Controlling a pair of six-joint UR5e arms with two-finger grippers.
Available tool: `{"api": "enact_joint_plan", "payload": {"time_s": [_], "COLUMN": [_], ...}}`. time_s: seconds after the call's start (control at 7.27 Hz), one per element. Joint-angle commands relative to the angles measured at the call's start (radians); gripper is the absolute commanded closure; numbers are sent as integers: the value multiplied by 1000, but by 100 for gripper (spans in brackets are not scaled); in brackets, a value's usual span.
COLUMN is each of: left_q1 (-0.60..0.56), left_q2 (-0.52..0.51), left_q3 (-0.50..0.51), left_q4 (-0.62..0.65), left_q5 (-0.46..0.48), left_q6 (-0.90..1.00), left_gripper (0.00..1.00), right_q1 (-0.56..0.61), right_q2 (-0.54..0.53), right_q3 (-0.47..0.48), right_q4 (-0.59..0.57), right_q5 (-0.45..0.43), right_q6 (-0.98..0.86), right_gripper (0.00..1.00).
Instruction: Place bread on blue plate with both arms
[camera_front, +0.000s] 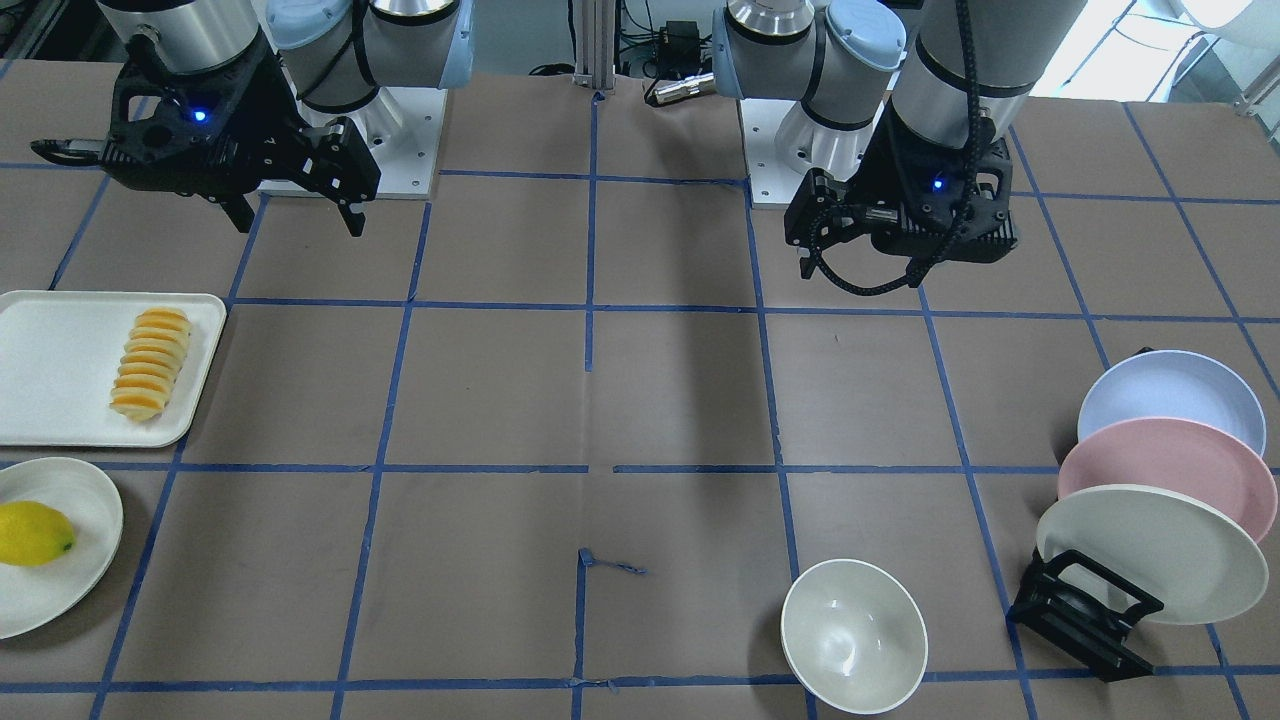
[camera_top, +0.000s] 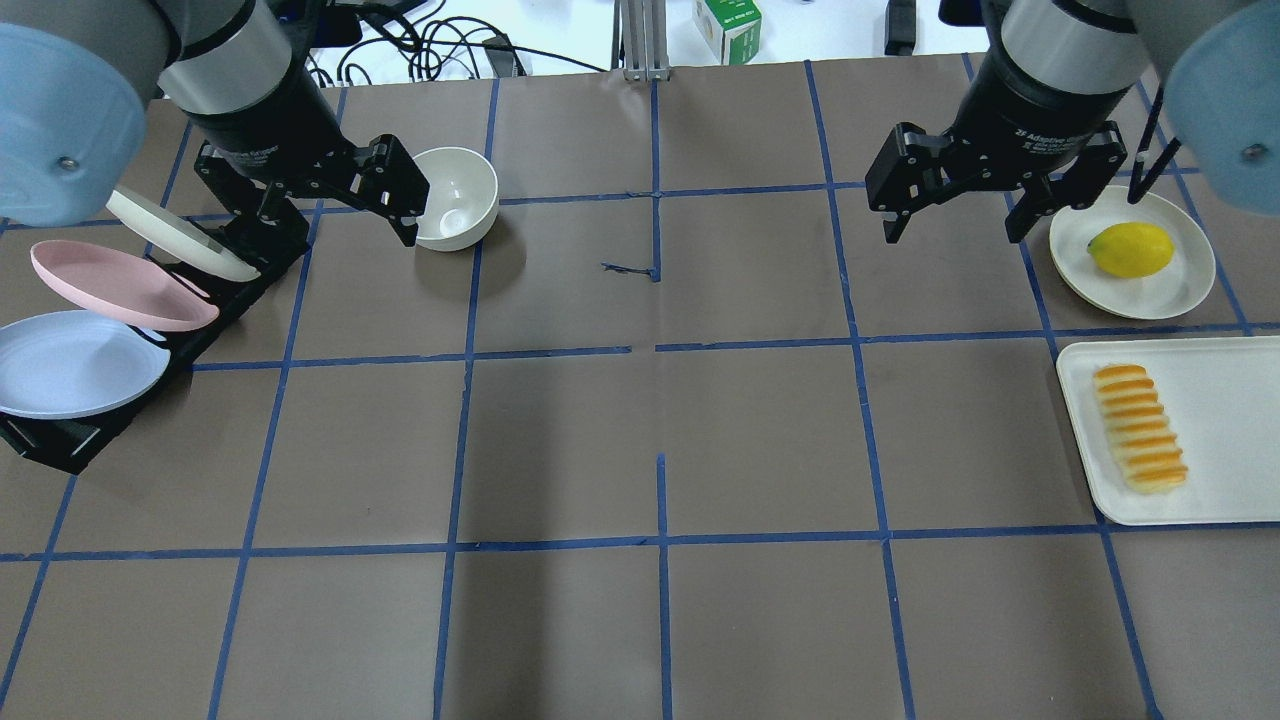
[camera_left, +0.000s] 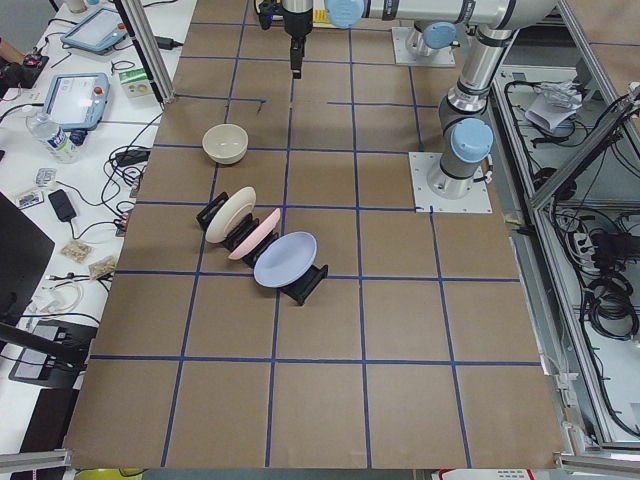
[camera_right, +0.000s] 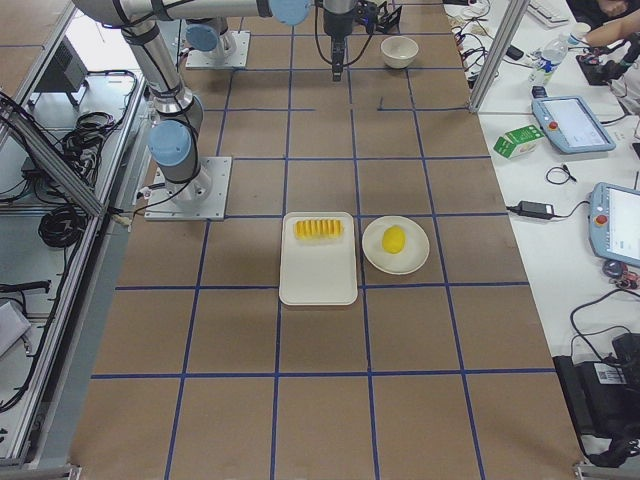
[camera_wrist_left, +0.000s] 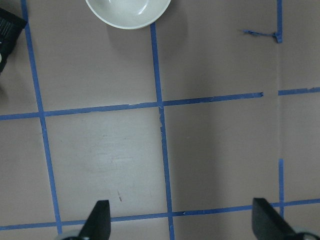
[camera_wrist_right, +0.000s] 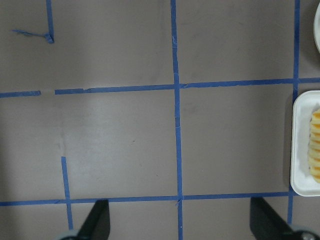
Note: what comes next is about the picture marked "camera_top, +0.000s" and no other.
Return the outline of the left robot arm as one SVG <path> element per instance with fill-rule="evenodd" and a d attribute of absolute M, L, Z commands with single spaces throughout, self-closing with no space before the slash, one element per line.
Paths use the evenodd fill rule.
<path fill-rule="evenodd" d="M 294 201 L 384 218 L 412 246 L 429 183 L 403 143 L 365 147 L 264 1 L 5 1 L 3 217 L 74 225 L 104 210 L 170 99 L 206 140 L 195 169 L 234 220 L 209 238 L 266 266 L 301 246 Z"/>

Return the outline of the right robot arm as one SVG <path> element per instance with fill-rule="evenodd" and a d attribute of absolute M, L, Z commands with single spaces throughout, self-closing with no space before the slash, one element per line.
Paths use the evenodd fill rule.
<path fill-rule="evenodd" d="M 1140 199 L 1181 147 L 1234 208 L 1277 214 L 1275 1 L 943 1 L 940 19 L 986 29 L 989 47 L 951 126 L 888 133 L 867 173 L 869 208 L 895 243 L 910 218 L 968 192 L 1019 192 L 1005 229 L 1092 206 L 1132 156 L 1111 113 L 1148 69 L 1174 138 L 1137 161 Z"/>

